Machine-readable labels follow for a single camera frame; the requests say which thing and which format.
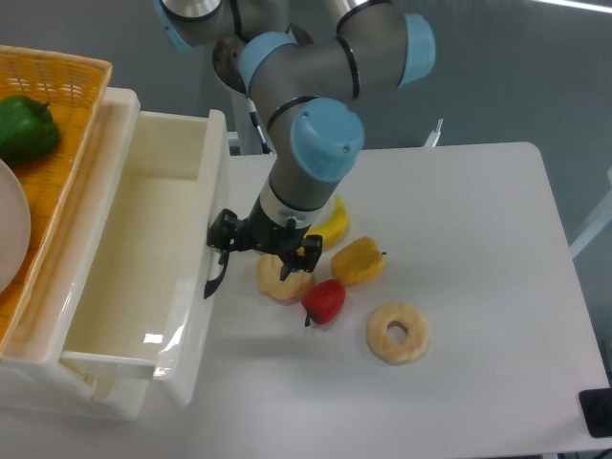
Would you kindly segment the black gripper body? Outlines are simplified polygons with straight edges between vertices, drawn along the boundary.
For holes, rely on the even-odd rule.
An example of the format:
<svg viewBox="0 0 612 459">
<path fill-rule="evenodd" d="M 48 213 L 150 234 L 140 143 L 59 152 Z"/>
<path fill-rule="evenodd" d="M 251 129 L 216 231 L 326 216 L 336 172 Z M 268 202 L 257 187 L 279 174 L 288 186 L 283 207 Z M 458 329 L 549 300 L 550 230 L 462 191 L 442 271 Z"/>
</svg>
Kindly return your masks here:
<svg viewBox="0 0 612 459">
<path fill-rule="evenodd" d="M 297 245 L 309 230 L 309 227 L 300 228 L 294 217 L 287 217 L 280 224 L 276 223 L 263 209 L 260 198 L 255 201 L 246 220 L 249 232 L 248 250 L 275 255 L 282 248 Z"/>
</svg>

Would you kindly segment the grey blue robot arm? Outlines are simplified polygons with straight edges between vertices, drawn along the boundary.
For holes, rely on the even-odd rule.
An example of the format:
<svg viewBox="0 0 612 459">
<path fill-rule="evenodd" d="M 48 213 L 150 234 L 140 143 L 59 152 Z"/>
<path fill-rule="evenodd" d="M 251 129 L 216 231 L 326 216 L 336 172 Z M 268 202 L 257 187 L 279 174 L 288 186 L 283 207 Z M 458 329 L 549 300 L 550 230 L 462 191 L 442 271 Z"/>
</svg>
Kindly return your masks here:
<svg viewBox="0 0 612 459">
<path fill-rule="evenodd" d="M 193 49 L 234 38 L 245 96 L 276 159 L 251 213 L 223 210 L 207 243 L 226 265 L 235 251 L 278 256 L 281 275 L 311 272 L 322 240 L 310 227 L 364 143 L 349 103 L 425 77 L 434 66 L 433 30 L 419 14 L 389 1 L 330 1 L 335 37 L 302 45 L 285 1 L 159 1 L 156 12 L 173 45 Z"/>
</svg>

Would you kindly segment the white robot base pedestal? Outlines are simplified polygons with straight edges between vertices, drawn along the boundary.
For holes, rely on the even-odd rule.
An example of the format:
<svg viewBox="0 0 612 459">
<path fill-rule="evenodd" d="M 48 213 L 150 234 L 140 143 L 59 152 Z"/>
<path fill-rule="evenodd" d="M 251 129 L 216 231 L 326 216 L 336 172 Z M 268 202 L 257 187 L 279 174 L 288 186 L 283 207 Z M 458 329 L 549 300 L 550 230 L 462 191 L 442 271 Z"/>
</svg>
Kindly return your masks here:
<svg viewBox="0 0 612 459">
<path fill-rule="evenodd" d="M 238 52 L 245 43 L 237 36 L 219 40 L 213 49 L 214 72 L 229 92 L 235 130 L 229 133 L 229 151 L 233 155 L 274 154 L 272 142 L 262 126 L 257 110 L 238 71 Z"/>
</svg>

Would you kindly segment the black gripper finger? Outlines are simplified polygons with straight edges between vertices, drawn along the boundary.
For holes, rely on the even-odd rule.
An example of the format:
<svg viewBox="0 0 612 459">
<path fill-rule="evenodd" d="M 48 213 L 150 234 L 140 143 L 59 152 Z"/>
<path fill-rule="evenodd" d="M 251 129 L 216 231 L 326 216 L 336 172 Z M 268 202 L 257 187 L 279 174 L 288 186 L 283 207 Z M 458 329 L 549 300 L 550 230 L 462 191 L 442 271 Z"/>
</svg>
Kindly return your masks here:
<svg viewBox="0 0 612 459">
<path fill-rule="evenodd" d="M 224 208 L 208 229 L 207 245 L 219 253 L 219 264 L 227 264 L 234 251 L 249 248 L 249 232 L 246 219 Z"/>
<path fill-rule="evenodd" d="M 285 281 L 291 273 L 311 273 L 323 252 L 323 238 L 318 234 L 303 237 L 297 245 L 282 248 L 277 256 L 282 261 L 279 279 Z"/>
</svg>

